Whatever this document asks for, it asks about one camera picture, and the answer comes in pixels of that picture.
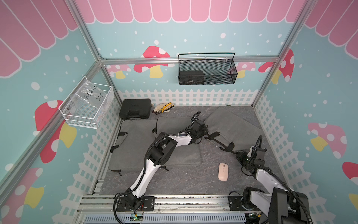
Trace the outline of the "grey laptop bag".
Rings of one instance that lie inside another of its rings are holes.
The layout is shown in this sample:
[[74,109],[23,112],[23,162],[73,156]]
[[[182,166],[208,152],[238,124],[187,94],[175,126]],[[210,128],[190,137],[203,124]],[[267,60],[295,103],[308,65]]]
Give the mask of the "grey laptop bag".
[[263,136],[263,131],[230,112],[225,107],[216,109],[206,120],[206,140],[220,150],[232,154],[247,151]]
[[[179,131],[190,124],[190,117],[159,117],[152,133],[154,137],[157,137],[161,132],[179,133]],[[199,165],[201,165],[200,148],[195,144],[175,148],[171,157],[165,164],[167,168],[192,167]]]
[[155,137],[152,134],[155,120],[125,120],[121,124],[112,150],[110,171],[141,171],[148,147]]

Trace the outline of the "pink computer mouse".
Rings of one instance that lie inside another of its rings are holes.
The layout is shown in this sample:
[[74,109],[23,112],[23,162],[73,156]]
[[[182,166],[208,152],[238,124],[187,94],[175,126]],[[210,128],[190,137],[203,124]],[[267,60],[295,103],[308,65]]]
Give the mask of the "pink computer mouse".
[[222,182],[226,182],[228,180],[228,165],[225,163],[219,164],[219,171],[218,171],[218,179]]

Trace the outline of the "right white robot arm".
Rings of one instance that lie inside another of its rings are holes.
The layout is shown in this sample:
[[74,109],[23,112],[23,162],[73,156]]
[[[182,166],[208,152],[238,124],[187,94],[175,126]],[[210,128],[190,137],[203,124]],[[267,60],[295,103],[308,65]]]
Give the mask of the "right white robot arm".
[[294,191],[265,166],[267,149],[262,148],[262,141],[260,135],[248,152],[240,152],[236,156],[242,173],[254,177],[266,189],[246,187],[241,196],[243,208],[258,208],[270,224],[313,224],[307,196]]

